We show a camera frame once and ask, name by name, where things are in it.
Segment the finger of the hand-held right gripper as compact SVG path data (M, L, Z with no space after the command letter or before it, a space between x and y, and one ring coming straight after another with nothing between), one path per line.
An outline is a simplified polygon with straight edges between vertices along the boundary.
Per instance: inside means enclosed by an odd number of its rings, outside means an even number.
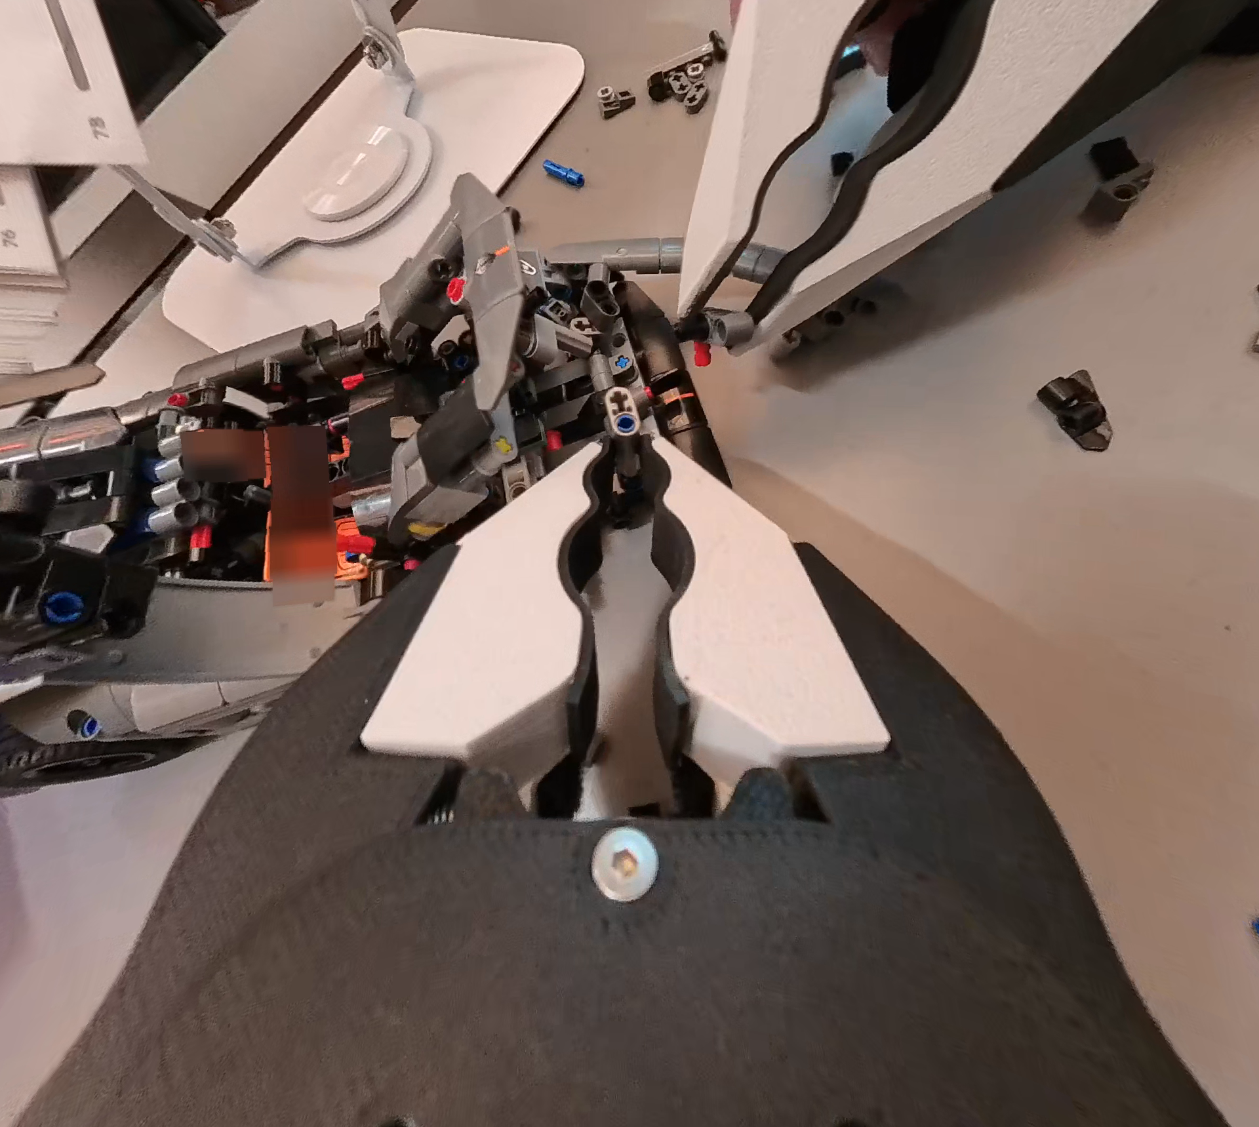
M759 286L745 352L840 301L1021 182L1193 56L1156 25L1162 0L884 0L832 67L829 109L798 158L829 164L832 133L865 90L869 34L889 28L875 67L887 116L858 142L842 178L825 178L827 211Z
M842 48L880 3L741 0L684 237L684 317L752 241L774 176L825 118Z

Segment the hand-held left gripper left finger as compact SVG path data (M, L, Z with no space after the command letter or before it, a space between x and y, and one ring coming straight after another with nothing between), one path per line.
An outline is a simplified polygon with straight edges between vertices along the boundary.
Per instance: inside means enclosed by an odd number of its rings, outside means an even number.
M377 702L375 755L457 762L532 789L536 815L576 815L595 753L611 445L556 471L450 550Z

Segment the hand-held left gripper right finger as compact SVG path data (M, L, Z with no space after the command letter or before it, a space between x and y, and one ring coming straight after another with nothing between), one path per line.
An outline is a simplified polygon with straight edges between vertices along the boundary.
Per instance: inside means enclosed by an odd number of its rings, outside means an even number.
M873 705L790 539L671 444L648 444L655 733L677 815L800 760L880 755Z

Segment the grey lego connector red pin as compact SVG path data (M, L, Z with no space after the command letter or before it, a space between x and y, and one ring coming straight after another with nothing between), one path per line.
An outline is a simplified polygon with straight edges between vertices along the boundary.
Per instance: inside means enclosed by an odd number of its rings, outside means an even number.
M704 308L695 316L673 325L679 343L693 347L693 367L704 369L712 363L714 348L734 350L745 347L756 334L757 325L745 312Z

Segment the grey black lego car model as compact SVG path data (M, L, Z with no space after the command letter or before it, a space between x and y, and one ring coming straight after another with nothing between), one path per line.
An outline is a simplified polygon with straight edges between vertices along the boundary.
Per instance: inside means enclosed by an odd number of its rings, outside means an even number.
M161 767L265 716L434 553L576 449L662 436L728 484L668 316L573 281L455 180L353 326L2 431L2 797Z

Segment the grey lego connector with hole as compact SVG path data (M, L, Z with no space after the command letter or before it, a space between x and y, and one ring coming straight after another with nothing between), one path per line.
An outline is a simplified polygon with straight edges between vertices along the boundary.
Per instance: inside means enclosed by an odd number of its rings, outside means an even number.
M1125 171L1101 173L1094 193L1080 213L1080 222L1092 228L1116 226L1140 202L1155 176L1155 164L1138 160Z

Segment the curved grey lego arch assembly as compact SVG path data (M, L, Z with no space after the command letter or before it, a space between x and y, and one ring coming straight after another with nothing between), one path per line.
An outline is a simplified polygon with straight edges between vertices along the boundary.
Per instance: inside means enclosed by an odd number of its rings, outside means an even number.
M543 253L543 261L562 270L569 279L578 277L578 268L604 264L607 272L622 275L675 275L681 272L684 253L682 239L637 239L624 242L580 242L552 248ZM770 272L781 261L783 251L752 244L739 257L732 277L735 281L763 286ZM880 306L897 295L897 286L884 279L873 279L832 303L825 310L809 317L801 325L790 326L774 341L774 354L785 356L801 343L818 343L831 332L842 328L849 317L873 317Z

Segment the black lego wedge piece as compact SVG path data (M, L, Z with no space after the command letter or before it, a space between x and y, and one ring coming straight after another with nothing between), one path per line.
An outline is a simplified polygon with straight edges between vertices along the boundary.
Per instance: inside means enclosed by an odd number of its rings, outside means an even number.
M1036 398L1061 433L1085 453L1105 453L1112 442L1109 412L1083 369L1045 383Z

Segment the lego instruction booklet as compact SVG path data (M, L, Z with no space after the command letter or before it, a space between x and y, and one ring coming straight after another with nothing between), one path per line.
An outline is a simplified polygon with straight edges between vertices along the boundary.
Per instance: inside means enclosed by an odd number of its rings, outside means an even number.
M31 376L66 295L36 169L146 151L95 0L2 0L2 376Z

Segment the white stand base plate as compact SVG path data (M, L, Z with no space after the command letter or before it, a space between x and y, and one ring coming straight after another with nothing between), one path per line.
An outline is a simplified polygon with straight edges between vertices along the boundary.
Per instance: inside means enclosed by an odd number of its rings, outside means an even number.
M455 178L498 193L584 81L565 45L401 34L415 89L355 65L229 209L243 262L194 251L163 314L225 352L309 323L357 323L434 235Z

